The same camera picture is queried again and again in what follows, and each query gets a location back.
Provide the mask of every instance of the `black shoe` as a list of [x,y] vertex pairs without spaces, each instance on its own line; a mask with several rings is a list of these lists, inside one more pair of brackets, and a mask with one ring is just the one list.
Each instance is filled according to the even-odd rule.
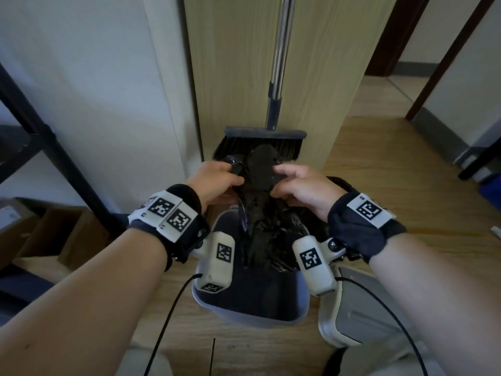
[[324,372],[322,376],[338,376],[341,372],[341,361],[343,360],[343,355],[348,348],[343,347],[336,350],[335,353],[331,355],[327,364],[324,367]]

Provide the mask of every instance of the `broom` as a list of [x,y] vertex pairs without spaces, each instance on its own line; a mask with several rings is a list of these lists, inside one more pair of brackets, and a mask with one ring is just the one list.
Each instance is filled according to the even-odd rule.
[[248,128],[227,126],[224,138],[212,156],[221,161],[227,155],[248,155],[261,144],[272,145],[284,161],[296,160],[301,144],[306,138],[302,130],[277,130],[280,106],[282,104],[282,83],[284,79],[285,61],[291,39],[292,18],[296,0],[282,0],[280,5],[275,54],[273,56],[272,78],[268,88],[268,110],[264,128]]

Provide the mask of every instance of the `person's right arm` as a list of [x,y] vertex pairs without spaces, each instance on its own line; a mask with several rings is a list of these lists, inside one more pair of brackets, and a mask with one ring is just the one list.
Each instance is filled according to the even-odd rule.
[[[305,205],[327,221],[345,192],[317,170],[275,167],[288,178],[271,195]],[[411,234],[391,237],[369,266],[451,376],[501,371],[501,293]]]

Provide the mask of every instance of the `black wristband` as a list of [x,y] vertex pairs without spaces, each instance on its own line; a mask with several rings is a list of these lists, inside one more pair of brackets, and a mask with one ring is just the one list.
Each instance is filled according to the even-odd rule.
[[197,248],[210,233],[210,226],[207,223],[207,220],[205,220],[204,216],[200,214],[202,212],[200,198],[191,187],[185,184],[175,184],[169,187],[167,191],[175,196],[179,196],[183,199],[183,202],[198,213],[197,217],[193,220],[193,222],[191,222],[186,231],[183,232],[181,237],[175,243],[167,240],[166,237],[161,235],[155,227],[152,227],[141,220],[136,219],[132,221],[128,227],[150,233],[160,240],[165,247],[169,258],[167,261],[166,271],[172,265],[172,258],[175,258],[176,261],[185,263],[186,260],[188,260],[190,252],[194,248]]
[[378,229],[348,208],[347,204],[359,195],[356,190],[350,191],[334,203],[328,215],[329,234],[344,243],[347,250],[354,251],[369,263],[373,256],[384,249],[389,238],[407,230],[394,219]]

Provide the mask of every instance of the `shelf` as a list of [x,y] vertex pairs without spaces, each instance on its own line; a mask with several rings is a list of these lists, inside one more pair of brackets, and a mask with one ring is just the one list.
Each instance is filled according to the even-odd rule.
[[0,125],[0,183],[41,151],[37,135],[22,127]]

